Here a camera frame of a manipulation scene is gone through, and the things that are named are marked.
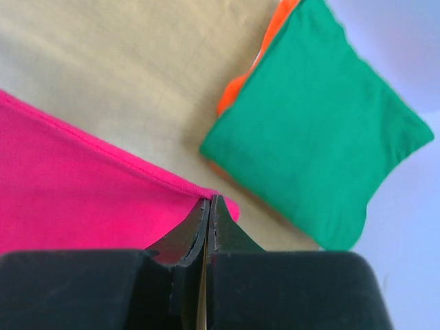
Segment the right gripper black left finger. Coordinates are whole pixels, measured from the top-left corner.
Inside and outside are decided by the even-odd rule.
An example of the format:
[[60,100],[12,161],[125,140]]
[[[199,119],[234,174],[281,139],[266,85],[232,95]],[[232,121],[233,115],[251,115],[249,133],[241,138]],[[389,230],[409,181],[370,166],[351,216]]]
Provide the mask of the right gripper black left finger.
[[210,202],[144,250],[1,256],[2,329],[196,329]]

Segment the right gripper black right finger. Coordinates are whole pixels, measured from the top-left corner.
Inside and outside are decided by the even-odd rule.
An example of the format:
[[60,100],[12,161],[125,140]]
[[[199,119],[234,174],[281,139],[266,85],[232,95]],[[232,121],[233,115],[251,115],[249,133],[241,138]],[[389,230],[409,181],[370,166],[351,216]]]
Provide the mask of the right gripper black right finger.
[[221,195],[208,225],[209,329],[391,329],[370,265],[352,252],[267,252]]

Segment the bright pink t shirt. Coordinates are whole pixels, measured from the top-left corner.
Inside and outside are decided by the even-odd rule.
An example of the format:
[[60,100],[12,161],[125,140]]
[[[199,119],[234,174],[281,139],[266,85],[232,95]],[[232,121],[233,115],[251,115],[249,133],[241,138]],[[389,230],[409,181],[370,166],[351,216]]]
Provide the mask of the bright pink t shirt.
[[1,94],[1,251],[144,249],[203,188]]

